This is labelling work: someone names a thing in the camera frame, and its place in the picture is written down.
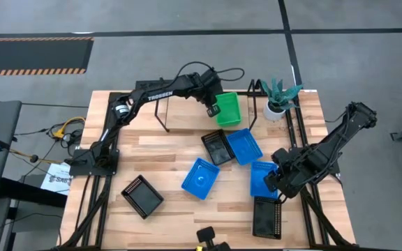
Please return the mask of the white printed paper sheet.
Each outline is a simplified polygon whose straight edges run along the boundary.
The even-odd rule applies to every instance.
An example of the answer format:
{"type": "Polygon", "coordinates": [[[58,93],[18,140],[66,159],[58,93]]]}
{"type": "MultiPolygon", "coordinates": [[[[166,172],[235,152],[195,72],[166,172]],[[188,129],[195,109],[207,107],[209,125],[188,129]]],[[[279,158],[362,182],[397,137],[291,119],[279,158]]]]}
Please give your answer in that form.
{"type": "Polygon", "coordinates": [[[70,166],[66,163],[51,164],[40,188],[67,196],[72,181],[69,171],[70,166]]]}

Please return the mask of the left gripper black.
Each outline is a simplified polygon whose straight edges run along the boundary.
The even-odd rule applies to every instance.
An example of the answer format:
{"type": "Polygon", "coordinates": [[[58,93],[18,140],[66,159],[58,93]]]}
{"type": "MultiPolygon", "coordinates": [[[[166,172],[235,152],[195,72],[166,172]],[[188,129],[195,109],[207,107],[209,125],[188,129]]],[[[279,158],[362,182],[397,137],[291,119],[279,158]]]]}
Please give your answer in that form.
{"type": "Polygon", "coordinates": [[[195,99],[207,107],[209,117],[215,117],[221,112],[221,108],[216,104],[216,95],[222,94],[220,82],[205,86],[200,92],[195,94],[195,99]]]}

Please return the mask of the black hazard-striped floor mat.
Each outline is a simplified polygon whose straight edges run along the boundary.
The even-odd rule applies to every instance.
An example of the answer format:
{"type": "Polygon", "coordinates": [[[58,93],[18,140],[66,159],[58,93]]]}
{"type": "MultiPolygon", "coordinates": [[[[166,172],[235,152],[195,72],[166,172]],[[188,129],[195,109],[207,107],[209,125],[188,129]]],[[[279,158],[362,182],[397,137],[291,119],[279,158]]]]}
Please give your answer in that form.
{"type": "Polygon", "coordinates": [[[0,38],[0,76],[84,74],[93,44],[92,37],[0,38]]]}

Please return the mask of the blue plastic slotted basket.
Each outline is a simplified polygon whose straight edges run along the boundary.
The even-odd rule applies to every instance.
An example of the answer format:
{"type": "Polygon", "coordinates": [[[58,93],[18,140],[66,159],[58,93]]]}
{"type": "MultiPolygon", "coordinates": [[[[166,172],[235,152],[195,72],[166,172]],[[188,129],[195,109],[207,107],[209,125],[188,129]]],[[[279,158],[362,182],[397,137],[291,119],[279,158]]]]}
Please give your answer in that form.
{"type": "Polygon", "coordinates": [[[198,158],[186,175],[181,188],[198,199],[204,200],[207,198],[219,172],[220,169],[216,165],[198,158]]]}
{"type": "Polygon", "coordinates": [[[264,182],[264,177],[270,171],[276,171],[278,166],[273,162],[255,161],[251,163],[251,189],[252,197],[266,197],[276,199],[278,191],[271,192],[264,182]]]}
{"type": "Polygon", "coordinates": [[[247,165],[263,156],[248,128],[238,130],[228,135],[226,139],[240,165],[247,165]]]}

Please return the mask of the black plastic slotted basket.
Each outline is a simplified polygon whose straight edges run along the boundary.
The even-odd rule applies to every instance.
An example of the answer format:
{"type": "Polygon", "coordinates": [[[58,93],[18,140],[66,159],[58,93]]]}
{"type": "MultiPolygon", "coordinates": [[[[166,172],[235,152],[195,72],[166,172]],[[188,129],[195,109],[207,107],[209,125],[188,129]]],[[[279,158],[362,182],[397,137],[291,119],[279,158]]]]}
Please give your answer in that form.
{"type": "Polygon", "coordinates": [[[201,137],[202,143],[209,154],[212,162],[222,165],[235,158],[235,154],[226,138],[224,130],[216,130],[201,137]]]}
{"type": "Polygon", "coordinates": [[[143,220],[147,219],[164,201],[162,195],[142,175],[127,185],[121,191],[121,196],[143,220]]]}
{"type": "Polygon", "coordinates": [[[281,201],[255,197],[253,205],[252,235],[281,240],[281,201]]]}

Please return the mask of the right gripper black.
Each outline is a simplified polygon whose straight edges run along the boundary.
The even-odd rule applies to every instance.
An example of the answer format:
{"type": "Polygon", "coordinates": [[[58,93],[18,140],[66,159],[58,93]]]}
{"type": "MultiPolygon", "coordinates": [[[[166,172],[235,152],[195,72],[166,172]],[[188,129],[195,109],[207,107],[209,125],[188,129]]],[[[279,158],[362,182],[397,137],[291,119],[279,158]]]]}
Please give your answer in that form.
{"type": "Polygon", "coordinates": [[[263,181],[268,190],[279,190],[290,199],[295,197],[313,177],[313,169],[306,158],[291,163],[282,163],[277,158],[273,161],[278,165],[278,169],[270,171],[263,181]]]}

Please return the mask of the white plant pot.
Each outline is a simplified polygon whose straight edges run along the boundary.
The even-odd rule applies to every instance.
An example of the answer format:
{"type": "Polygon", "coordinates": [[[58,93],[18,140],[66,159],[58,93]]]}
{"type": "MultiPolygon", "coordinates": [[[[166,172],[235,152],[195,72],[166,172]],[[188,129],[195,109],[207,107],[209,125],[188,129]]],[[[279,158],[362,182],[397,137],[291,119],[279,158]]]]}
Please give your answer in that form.
{"type": "Polygon", "coordinates": [[[268,121],[279,121],[285,116],[285,110],[280,112],[273,112],[269,107],[270,102],[267,102],[265,108],[263,109],[263,115],[268,121]]]}

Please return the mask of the green plastic slotted basket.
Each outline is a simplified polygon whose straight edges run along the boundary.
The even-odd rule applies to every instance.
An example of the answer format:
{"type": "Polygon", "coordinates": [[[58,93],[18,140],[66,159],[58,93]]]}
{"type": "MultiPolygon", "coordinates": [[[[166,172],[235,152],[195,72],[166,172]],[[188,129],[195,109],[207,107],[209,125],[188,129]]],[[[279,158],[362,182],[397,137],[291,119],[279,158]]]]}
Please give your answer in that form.
{"type": "Polygon", "coordinates": [[[241,110],[236,92],[224,93],[216,96],[220,113],[216,122],[220,127],[236,126],[241,123],[241,110]]]}

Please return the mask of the green snake plant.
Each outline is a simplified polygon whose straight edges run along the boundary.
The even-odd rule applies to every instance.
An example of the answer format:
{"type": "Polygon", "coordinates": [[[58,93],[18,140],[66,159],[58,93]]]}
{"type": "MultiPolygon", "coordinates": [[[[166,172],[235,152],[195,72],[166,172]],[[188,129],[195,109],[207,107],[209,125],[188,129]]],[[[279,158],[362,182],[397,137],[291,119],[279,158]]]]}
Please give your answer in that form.
{"type": "Polygon", "coordinates": [[[297,107],[293,100],[304,87],[303,84],[294,85],[283,90],[283,80],[277,81],[276,78],[271,80],[271,87],[266,81],[261,80],[261,87],[268,97],[268,107],[272,112],[281,113],[286,110],[297,107]]]}

